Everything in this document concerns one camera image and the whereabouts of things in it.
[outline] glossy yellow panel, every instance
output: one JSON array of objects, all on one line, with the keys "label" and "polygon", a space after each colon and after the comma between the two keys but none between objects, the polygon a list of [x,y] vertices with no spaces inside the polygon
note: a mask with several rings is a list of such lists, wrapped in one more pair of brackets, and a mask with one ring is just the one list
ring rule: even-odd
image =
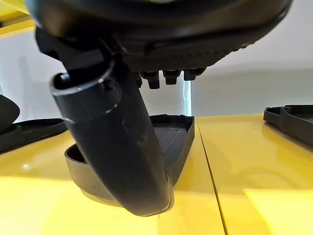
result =
[{"label": "glossy yellow panel", "polygon": [[312,148],[262,115],[198,122],[228,234],[313,234]]},{"label": "glossy yellow panel", "polygon": [[63,157],[66,132],[0,156],[0,234],[223,235],[198,128],[173,208],[147,218],[87,198]]},{"label": "glossy yellow panel", "polygon": [[33,20],[26,20],[19,23],[14,23],[9,26],[0,28],[0,39],[13,36],[19,33],[29,32],[35,29],[35,23]]},{"label": "glossy yellow panel", "polygon": [[29,14],[24,0],[0,0],[2,5],[10,6],[11,8],[15,9],[16,11],[23,12],[25,14]]}]

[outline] black plastic base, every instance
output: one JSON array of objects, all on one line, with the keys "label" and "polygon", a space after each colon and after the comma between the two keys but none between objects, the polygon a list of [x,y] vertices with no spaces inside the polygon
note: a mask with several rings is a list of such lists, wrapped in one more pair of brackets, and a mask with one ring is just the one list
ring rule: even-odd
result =
[{"label": "black plastic base", "polygon": [[[194,118],[183,115],[158,115],[150,118],[174,186],[182,172],[195,136]],[[74,144],[67,149],[65,157],[69,173],[81,190],[98,199],[114,200],[91,166],[86,163],[77,145]]]}]

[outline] white wall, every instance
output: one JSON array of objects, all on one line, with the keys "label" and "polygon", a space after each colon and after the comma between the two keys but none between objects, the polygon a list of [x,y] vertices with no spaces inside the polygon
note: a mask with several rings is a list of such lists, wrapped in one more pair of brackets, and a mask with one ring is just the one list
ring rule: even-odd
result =
[{"label": "white wall", "polygon": [[262,113],[313,104],[313,1],[295,0],[267,36],[234,52],[192,83],[196,116]]}]

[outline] black plastic housing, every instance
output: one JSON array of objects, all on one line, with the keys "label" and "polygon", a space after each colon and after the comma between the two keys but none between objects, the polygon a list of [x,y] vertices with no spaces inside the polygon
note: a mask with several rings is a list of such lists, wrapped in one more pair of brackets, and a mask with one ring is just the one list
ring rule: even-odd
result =
[{"label": "black plastic housing", "polygon": [[171,208],[163,153],[129,70],[112,61],[101,77],[75,82],[59,74],[50,89],[84,159],[112,198],[141,216]]},{"label": "black plastic housing", "polygon": [[[194,118],[183,115],[157,115],[150,118],[161,145],[172,184],[175,186],[195,136]],[[105,203],[114,201],[92,167],[85,161],[76,144],[66,150],[65,157],[69,173],[82,191]]]}]

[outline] textured rubber surface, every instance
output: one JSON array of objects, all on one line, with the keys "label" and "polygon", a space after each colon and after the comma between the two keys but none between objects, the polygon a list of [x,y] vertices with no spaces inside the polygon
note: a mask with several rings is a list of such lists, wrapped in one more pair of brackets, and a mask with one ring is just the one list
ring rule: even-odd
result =
[{"label": "textured rubber surface", "polygon": [[251,45],[268,34],[287,15],[291,1],[275,20],[254,29],[209,34],[149,45],[144,55],[124,55],[132,71],[206,68],[229,53]]}]

